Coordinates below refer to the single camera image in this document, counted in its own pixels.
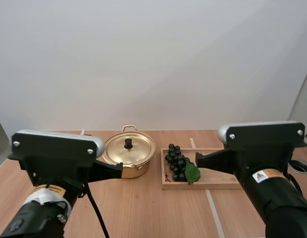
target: lid knob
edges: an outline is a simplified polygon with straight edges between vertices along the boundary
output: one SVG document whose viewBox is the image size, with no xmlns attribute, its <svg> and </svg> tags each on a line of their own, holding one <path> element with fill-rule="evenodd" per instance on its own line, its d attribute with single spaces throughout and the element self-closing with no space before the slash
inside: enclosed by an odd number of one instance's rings
<svg viewBox="0 0 307 238">
<path fill-rule="evenodd" d="M 125 139 L 124 148 L 125 148 L 125 149 L 128 149 L 128 150 L 131 149 L 131 148 L 133 148 L 132 139 Z"/>
</svg>

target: green leaf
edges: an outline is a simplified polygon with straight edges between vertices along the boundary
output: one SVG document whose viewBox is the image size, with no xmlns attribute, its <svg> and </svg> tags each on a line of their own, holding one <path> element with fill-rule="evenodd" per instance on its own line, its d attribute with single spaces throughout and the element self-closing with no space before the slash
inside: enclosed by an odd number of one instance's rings
<svg viewBox="0 0 307 238">
<path fill-rule="evenodd" d="M 187 163 L 185 168 L 185 176 L 187 177 L 189 183 L 194 183 L 201 178 L 201 172 L 198 167 Z"/>
</svg>

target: grape bunch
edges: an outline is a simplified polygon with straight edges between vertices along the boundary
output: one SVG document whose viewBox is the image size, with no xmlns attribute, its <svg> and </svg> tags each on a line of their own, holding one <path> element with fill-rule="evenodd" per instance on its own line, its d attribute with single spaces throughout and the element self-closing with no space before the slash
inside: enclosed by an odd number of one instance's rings
<svg viewBox="0 0 307 238">
<path fill-rule="evenodd" d="M 174 146 L 174 144 L 169 145 L 168 154 L 165 156 L 165 159 L 168 163 L 170 163 L 170 170 L 174 172 L 172 179 L 174 181 L 187 181 L 187 177 L 185 176 L 185 168 L 187 163 L 190 162 L 189 158 L 184 157 L 181 154 L 180 146 Z"/>
</svg>

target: black cable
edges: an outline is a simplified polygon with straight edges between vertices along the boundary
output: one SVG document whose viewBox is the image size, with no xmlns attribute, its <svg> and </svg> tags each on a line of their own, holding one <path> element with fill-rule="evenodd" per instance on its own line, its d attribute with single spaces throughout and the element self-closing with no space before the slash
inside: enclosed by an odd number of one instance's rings
<svg viewBox="0 0 307 238">
<path fill-rule="evenodd" d="M 98 219 L 99 219 L 99 222 L 100 222 L 100 224 L 101 224 L 102 230 L 103 230 L 104 235 L 105 235 L 105 238 L 109 238 L 109 234 L 108 234 L 108 232 L 107 232 L 105 223 L 104 223 L 104 221 L 103 221 L 103 218 L 102 218 L 102 216 L 101 216 L 101 213 L 100 213 L 100 211 L 99 211 L 99 208 L 98 208 L 96 202 L 95 202 L 94 199 L 93 199 L 93 196 L 92 196 L 91 191 L 90 191 L 89 184 L 87 183 L 87 179 L 84 181 L 84 187 L 85 187 L 86 194 L 87 194 L 87 196 L 88 196 L 88 198 L 89 198 L 89 200 L 90 200 L 90 203 L 92 204 L 92 206 L 93 206 L 93 208 L 94 208 L 94 211 L 95 211 L 95 213 L 96 213 L 96 215 L 97 215 L 97 217 L 98 217 Z"/>
<path fill-rule="evenodd" d="M 286 167 L 285 170 L 283 171 L 283 175 L 284 177 L 287 178 L 287 180 L 292 182 L 294 187 L 302 194 L 302 190 L 300 188 L 299 183 L 296 181 L 296 179 L 291 174 L 288 174 L 288 167 Z"/>
</svg>

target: wooden table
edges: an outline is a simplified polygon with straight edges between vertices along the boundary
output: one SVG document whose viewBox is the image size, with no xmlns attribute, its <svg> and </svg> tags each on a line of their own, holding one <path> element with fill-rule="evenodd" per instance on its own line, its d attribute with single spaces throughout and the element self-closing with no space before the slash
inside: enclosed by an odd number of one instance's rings
<svg viewBox="0 0 307 238">
<path fill-rule="evenodd" d="M 79 134 L 81 131 L 68 131 Z M 86 131 L 107 139 L 117 131 Z M 191 148 L 221 148 L 216 131 L 145 131 L 156 142 L 150 169 L 135 179 L 91 183 L 91 191 L 111 238 L 258 238 L 264 223 L 243 190 L 161 190 L 160 148 L 169 143 Z M 307 160 L 307 148 L 294 158 Z M 307 175 L 292 173 L 307 199 Z M 16 161 L 0 167 L 0 234 L 33 187 Z M 65 227 L 66 238 L 102 238 L 87 197 L 78 199 Z"/>
</svg>

